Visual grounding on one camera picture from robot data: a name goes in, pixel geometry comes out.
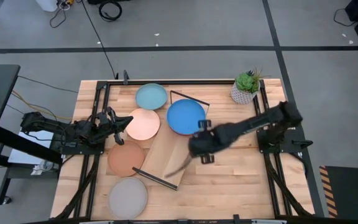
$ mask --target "gray floor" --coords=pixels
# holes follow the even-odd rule
[[[334,11],[348,2],[269,0],[280,45],[347,46],[350,40],[358,45],[352,27],[332,20]],[[106,47],[273,46],[259,0],[132,0],[122,3],[124,13],[112,23],[101,20],[97,7],[87,7]],[[0,9],[0,49],[101,47],[81,5],[75,4],[66,14],[67,20],[52,29],[48,23],[54,12],[42,11],[34,0],[20,4],[5,0]],[[349,22],[343,13],[338,19]],[[305,119],[305,135],[314,141],[310,156],[315,174],[320,165],[358,167],[358,51],[284,52],[283,56]],[[233,78],[253,66],[262,67],[265,76],[282,77],[274,51],[108,52],[108,57],[116,72],[125,69],[131,78]],[[103,53],[0,54],[0,63],[19,64],[22,76],[72,90],[78,89],[80,80],[112,79]],[[23,79],[15,90],[60,116],[72,115],[75,94]],[[8,103],[30,111],[15,98]],[[20,120],[20,113],[6,108],[0,125],[18,132]],[[0,169],[0,183],[3,174]],[[0,206],[0,223],[46,220],[56,183],[13,181],[8,195],[14,201]]]

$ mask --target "blue plate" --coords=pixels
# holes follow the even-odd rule
[[[205,119],[203,107],[194,100],[178,100],[168,109],[169,126],[178,134],[193,134],[199,130],[198,121]]]
[[[142,85],[135,94],[136,104],[143,109],[156,110],[167,102],[164,87],[155,83]]]

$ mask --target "black wire frame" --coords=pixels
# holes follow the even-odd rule
[[[101,90],[104,89],[104,98],[103,98],[103,106],[102,106],[102,112],[106,112],[107,107],[108,107],[108,101],[109,101],[109,93],[110,93],[110,89],[113,86],[117,86],[117,85],[145,85],[145,84],[149,84],[149,83],[156,83],[159,85],[233,85],[234,84],[234,79],[213,79],[213,80],[126,80],[125,83],[123,80],[113,80],[113,81],[98,81],[96,84],[96,93],[95,93],[95,97],[94,97],[94,103],[93,103],[93,109],[92,109],[92,119],[91,121],[94,122],[96,119],[96,113],[98,110],[98,103],[99,103],[99,99],[100,99],[100,94],[101,94]],[[259,103],[257,101],[257,96],[254,98],[254,106],[255,106],[255,112],[257,114],[260,114],[260,108],[259,108]],[[99,163],[100,160],[100,156],[95,156],[94,157],[94,161],[93,162],[97,162]],[[282,171],[282,167],[281,166],[277,166],[277,172],[278,173],[283,173]],[[86,173],[86,169],[87,166],[83,166],[81,173]],[[89,197],[88,197],[88,201],[86,204],[86,218],[91,218],[91,214],[92,214],[92,207],[93,207],[93,199],[94,199],[94,193],[96,190],[96,178],[97,175],[95,175],[94,179],[91,181],[90,186],[89,186]],[[278,199],[277,199],[277,194],[275,191],[275,185],[274,185],[274,181],[268,181],[269,184],[269,189],[270,189],[270,194],[272,196],[272,206],[273,206],[273,211],[275,213],[275,217],[280,215],[280,212],[278,211]],[[77,214],[80,214],[80,209],[81,207],[76,207],[75,210],[75,214],[77,212]],[[153,222],[157,222],[158,223],[178,223],[181,222],[181,220],[144,220],[144,221],[153,221]],[[233,223],[234,224],[239,224],[239,223],[250,223],[250,219],[239,219],[238,215],[234,215],[234,219],[233,220],[186,220],[186,222],[184,222],[183,224],[187,223],[188,221],[191,221],[191,223]]]

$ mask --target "wooden table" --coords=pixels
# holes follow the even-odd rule
[[[82,81],[74,110],[73,119],[86,119],[91,114],[97,81]],[[269,105],[275,106],[285,101],[279,79],[265,80]],[[137,107],[134,94],[139,86],[113,86],[110,90],[109,103],[118,116],[127,116]],[[255,116],[253,103],[236,104],[230,96],[232,85],[165,85],[167,91],[175,90],[211,104],[207,118],[213,126],[219,123],[238,122]],[[263,108],[261,96],[259,101]],[[99,100],[101,108],[103,94]],[[166,118],[170,105],[168,102],[156,110],[161,121]],[[145,153],[150,149],[153,138],[136,141]],[[111,187],[120,179],[108,168],[109,149],[115,144],[111,136],[106,141],[105,153],[101,156],[96,190],[93,203],[92,220],[114,220],[108,209],[107,196]],[[281,154],[283,171],[288,188],[302,206],[313,213],[313,205],[302,163],[289,154]],[[78,188],[83,156],[77,155],[69,160],[60,172],[51,217],[58,215],[72,198]],[[256,134],[241,137],[229,149],[215,155],[215,163],[202,165],[199,159],[186,169],[178,190],[169,189],[140,175],[147,187],[148,202],[145,210],[136,219],[170,220],[170,219],[231,219],[234,214],[240,218],[273,218],[269,185],[263,155],[258,150]],[[281,214],[285,214],[279,188],[278,202]],[[85,214],[88,193],[85,192],[81,215]]]

